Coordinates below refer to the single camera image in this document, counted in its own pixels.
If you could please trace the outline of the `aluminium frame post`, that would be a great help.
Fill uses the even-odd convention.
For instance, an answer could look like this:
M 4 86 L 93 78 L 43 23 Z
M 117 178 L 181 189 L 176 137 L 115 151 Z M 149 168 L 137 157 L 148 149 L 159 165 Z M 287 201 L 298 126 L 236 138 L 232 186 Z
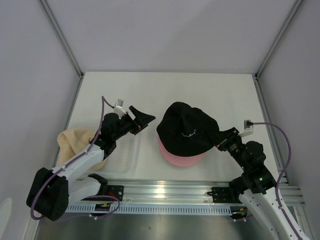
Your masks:
M 47 0 L 38 0 L 37 1 L 45 15 L 45 17 L 47 18 L 54 34 L 56 35 L 59 43 L 62 46 L 62 50 L 64 51 L 65 55 L 67 56 L 71 66 L 73 67 L 74 71 L 76 72 L 76 74 L 78 75 L 78 77 L 81 79 L 83 77 L 83 72 L 80 68 L 80 65 L 67 41 L 67 38 L 65 37 L 65 34 L 63 33 L 57 18 L 52 10 L 52 8 L 49 5 L 49 2 Z
M 278 48 L 280 47 L 282 41 L 286 37 L 287 33 L 289 32 L 291 26 L 293 25 L 296 17 L 302 10 L 305 3 L 306 3 L 306 0 L 295 0 L 293 2 L 293 5 L 290 8 L 288 14 L 286 15 L 284 22 L 282 23 L 270 48 L 268 49 L 265 57 L 263 58 L 262 63 L 259 65 L 259 68 L 255 73 L 255 78 L 257 80 L 259 80 L 259 78 L 263 75 L 264 70 L 266 69 L 268 64 L 271 62 L 273 56 L 276 54 Z

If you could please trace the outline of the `left aluminium frame post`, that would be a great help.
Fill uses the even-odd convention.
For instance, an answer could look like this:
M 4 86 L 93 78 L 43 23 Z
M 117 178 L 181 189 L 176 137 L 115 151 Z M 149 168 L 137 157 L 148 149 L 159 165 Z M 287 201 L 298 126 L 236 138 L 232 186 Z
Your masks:
M 81 79 L 83 77 L 83 72 L 80 68 L 80 65 L 67 41 L 67 38 L 65 37 L 65 34 L 63 33 L 57 18 L 52 10 L 52 8 L 49 5 L 49 2 L 47 0 L 38 0 L 37 1 L 45 15 L 45 17 L 47 18 L 54 34 L 56 35 L 59 43 L 62 46 L 62 50 L 64 51 L 65 55 L 67 56 L 71 66 L 73 67 L 74 71 L 76 72 L 76 74 L 78 75 L 78 77 Z

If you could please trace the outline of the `white plastic basket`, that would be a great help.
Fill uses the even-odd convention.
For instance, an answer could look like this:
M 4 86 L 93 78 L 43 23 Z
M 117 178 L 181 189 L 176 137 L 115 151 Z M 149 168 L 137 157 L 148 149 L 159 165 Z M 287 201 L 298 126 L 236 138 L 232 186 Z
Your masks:
M 116 142 L 116 149 L 107 158 L 99 170 L 107 175 L 124 175 L 129 173 L 137 160 L 140 138 L 126 135 Z

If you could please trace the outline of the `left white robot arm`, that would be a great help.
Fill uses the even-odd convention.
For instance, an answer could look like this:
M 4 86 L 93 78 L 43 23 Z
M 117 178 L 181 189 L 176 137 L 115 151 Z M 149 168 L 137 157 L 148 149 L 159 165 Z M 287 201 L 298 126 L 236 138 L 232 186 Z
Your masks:
M 137 135 L 155 116 L 143 113 L 130 106 L 133 113 L 115 107 L 113 112 L 101 114 L 99 127 L 92 140 L 80 153 L 66 163 L 54 168 L 38 170 L 33 179 L 26 205 L 30 208 L 33 220 L 47 218 L 56 221 L 61 218 L 70 205 L 82 200 L 121 201 L 108 194 L 108 180 L 91 173 L 79 180 L 87 170 L 109 157 L 117 147 L 117 140 L 130 133 Z

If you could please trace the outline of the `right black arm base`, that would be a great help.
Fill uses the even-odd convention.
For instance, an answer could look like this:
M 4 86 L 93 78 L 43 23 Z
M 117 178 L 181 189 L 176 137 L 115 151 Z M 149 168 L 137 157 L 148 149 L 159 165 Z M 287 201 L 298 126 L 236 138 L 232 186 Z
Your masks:
M 212 187 L 211 191 L 206 193 L 212 197 L 213 203 L 216 204 L 240 204 L 239 192 L 232 187 Z

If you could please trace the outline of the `pink bucket hat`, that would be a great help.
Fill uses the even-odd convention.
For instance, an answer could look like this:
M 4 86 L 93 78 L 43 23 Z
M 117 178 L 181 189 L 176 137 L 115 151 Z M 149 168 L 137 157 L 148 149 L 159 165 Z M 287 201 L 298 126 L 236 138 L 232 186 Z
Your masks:
M 159 151 L 160 151 L 161 155 L 163 156 L 163 158 L 165 160 L 167 160 L 170 164 L 172 164 L 174 166 L 178 166 L 178 167 L 191 167 L 191 166 L 197 164 L 198 162 L 200 162 L 206 155 L 206 152 L 204 152 L 204 153 L 201 153 L 201 154 L 195 155 L 195 156 L 187 156 L 187 157 L 177 156 L 177 155 L 170 153 L 169 151 L 167 151 L 165 149 L 159 136 L 157 137 L 157 143 L 158 143 Z

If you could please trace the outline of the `aluminium mounting rail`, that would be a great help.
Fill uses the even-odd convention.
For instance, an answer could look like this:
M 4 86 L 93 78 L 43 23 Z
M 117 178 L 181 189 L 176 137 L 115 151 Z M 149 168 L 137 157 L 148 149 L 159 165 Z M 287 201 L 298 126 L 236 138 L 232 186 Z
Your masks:
M 111 179 L 110 185 L 124 186 L 122 203 L 159 205 L 212 204 L 207 195 L 212 187 L 227 187 L 227 182 Z

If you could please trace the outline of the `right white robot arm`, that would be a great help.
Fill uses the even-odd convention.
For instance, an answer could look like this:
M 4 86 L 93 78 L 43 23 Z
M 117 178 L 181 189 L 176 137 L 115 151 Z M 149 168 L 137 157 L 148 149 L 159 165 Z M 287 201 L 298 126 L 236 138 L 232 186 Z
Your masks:
M 279 183 L 264 164 L 263 145 L 256 141 L 243 143 L 234 127 L 207 135 L 219 151 L 228 152 L 243 170 L 227 187 L 212 187 L 207 192 L 213 202 L 243 204 L 275 240 L 307 240 L 279 192 Z

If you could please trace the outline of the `beige hat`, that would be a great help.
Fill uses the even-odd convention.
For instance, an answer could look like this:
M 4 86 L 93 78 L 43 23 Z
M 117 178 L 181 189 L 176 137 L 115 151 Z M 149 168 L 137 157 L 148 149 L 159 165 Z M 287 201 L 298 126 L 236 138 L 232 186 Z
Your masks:
M 94 139 L 95 132 L 86 127 L 68 128 L 57 136 L 59 153 L 56 165 L 62 165 L 79 154 Z

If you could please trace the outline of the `black hat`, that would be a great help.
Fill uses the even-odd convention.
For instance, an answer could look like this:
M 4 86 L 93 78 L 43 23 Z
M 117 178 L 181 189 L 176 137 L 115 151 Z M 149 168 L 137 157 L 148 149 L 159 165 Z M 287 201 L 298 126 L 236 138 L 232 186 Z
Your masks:
M 179 157 L 193 157 L 209 151 L 215 146 L 209 133 L 219 131 L 215 119 L 179 101 L 169 106 L 156 128 L 164 148 Z

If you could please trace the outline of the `right aluminium frame post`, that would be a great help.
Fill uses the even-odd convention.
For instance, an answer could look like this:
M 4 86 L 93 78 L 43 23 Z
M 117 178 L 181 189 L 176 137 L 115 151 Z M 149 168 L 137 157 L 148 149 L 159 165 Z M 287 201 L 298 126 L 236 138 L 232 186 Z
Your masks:
M 271 62 L 273 56 L 276 54 L 278 48 L 280 47 L 282 41 L 286 37 L 287 33 L 289 32 L 291 26 L 293 25 L 296 17 L 302 10 L 305 3 L 306 3 L 306 0 L 295 0 L 293 2 L 293 5 L 290 8 L 288 14 L 286 15 L 284 22 L 282 23 L 270 48 L 268 49 L 265 57 L 263 58 L 262 63 L 259 65 L 259 68 L 255 73 L 255 78 L 257 80 L 259 80 L 259 78 L 263 75 L 264 70 L 266 69 L 268 64 Z

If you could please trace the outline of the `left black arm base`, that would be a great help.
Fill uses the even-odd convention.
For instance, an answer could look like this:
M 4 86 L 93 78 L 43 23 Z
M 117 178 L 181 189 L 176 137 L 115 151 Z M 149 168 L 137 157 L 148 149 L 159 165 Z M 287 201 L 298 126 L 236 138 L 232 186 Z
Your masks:
M 107 179 L 95 173 L 84 180 L 86 185 L 80 191 L 85 194 L 82 201 L 123 201 L 123 185 L 109 185 Z

